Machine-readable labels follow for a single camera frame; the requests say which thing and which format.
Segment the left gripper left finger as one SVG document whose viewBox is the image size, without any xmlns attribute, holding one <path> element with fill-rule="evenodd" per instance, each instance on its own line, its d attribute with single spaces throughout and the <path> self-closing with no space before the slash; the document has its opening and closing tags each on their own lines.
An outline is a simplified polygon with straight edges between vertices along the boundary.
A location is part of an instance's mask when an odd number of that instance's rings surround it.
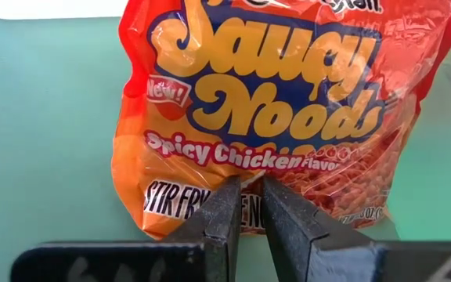
<svg viewBox="0 0 451 282">
<path fill-rule="evenodd" d="M 240 179 L 231 176 L 159 241 L 58 241 L 24 251 L 11 282 L 233 281 L 240 235 Z"/>
</svg>

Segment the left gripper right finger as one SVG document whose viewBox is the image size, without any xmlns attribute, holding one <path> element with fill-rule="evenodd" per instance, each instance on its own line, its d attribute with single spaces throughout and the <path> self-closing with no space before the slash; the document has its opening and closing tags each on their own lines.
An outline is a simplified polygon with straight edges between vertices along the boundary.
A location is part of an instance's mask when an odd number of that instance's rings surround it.
<svg viewBox="0 0 451 282">
<path fill-rule="evenodd" d="M 263 183 L 265 232 L 280 281 L 451 281 L 451 241 L 374 240 L 278 180 Z"/>
</svg>

